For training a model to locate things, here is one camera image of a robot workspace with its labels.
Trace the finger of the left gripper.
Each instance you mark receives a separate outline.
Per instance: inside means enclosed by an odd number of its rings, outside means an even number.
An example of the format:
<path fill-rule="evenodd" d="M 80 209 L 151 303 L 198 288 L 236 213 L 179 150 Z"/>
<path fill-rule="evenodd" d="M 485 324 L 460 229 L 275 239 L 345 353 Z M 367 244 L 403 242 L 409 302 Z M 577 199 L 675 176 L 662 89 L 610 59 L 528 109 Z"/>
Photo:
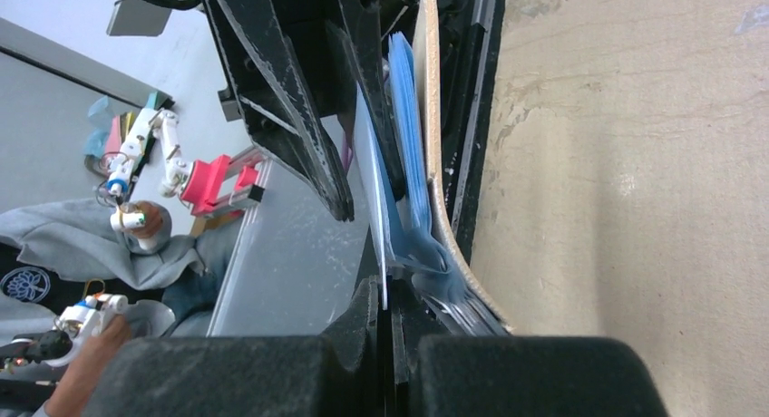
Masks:
<path fill-rule="evenodd" d="M 379 0 L 336 1 L 347 65 L 371 113 L 394 197 L 402 199 L 405 175 L 395 137 L 392 105 L 385 89 Z"/>
<path fill-rule="evenodd" d="M 355 218 L 346 174 L 272 0 L 202 0 L 248 134 L 338 221 Z"/>

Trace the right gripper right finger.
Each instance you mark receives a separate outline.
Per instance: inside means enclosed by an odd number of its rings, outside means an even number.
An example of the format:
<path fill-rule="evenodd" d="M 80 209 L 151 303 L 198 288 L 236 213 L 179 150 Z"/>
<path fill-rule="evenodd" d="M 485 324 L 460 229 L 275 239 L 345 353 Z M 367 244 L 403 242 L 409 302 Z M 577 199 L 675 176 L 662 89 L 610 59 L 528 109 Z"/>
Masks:
<path fill-rule="evenodd" d="M 596 336 L 453 335 L 390 284 L 395 416 L 665 416 L 627 344 Z"/>

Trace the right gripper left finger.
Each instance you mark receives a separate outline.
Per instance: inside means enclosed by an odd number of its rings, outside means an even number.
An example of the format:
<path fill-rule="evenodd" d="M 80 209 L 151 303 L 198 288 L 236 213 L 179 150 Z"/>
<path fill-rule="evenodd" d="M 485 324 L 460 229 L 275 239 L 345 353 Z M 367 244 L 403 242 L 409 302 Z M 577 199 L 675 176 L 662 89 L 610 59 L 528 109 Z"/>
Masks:
<path fill-rule="evenodd" d="M 137 339 L 86 416 L 377 416 L 378 288 L 361 282 L 319 335 Z"/>

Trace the beige snap card holder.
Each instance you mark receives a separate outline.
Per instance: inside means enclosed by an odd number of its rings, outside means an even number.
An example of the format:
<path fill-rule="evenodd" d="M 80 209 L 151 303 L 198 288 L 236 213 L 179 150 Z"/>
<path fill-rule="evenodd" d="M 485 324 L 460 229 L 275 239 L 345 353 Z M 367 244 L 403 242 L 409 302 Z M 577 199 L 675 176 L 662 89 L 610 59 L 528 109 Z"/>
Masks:
<path fill-rule="evenodd" d="M 417 295 L 468 335 L 509 335 L 451 230 L 443 198 L 440 36 L 437 0 L 419 0 L 414 36 L 388 41 L 391 101 L 410 206 L 403 266 Z"/>

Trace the white card edge-on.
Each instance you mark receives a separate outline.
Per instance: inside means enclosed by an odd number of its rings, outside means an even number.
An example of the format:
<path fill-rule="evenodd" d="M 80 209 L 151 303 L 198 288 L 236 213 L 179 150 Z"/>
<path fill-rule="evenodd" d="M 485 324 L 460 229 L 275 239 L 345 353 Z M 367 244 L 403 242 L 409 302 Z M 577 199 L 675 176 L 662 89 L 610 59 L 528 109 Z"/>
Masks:
<path fill-rule="evenodd" d="M 380 165 L 380 148 L 375 137 L 372 115 L 368 109 L 362 89 L 356 86 L 354 153 L 362 180 L 372 240 L 381 278 L 380 306 L 389 308 L 389 288 L 387 284 L 387 225 L 388 217 L 385 206 L 384 178 Z"/>

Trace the operator hand upper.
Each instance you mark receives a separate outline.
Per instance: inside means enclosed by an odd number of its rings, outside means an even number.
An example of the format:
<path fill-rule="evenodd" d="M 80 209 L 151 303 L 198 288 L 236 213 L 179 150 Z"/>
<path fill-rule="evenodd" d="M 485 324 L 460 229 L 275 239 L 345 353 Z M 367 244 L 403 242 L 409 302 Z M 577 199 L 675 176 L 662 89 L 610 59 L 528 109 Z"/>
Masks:
<path fill-rule="evenodd" d="M 136 238 L 153 238 L 163 226 L 161 208 L 149 201 L 140 201 L 135 204 L 136 209 L 144 216 L 144 225 L 130 231 Z"/>

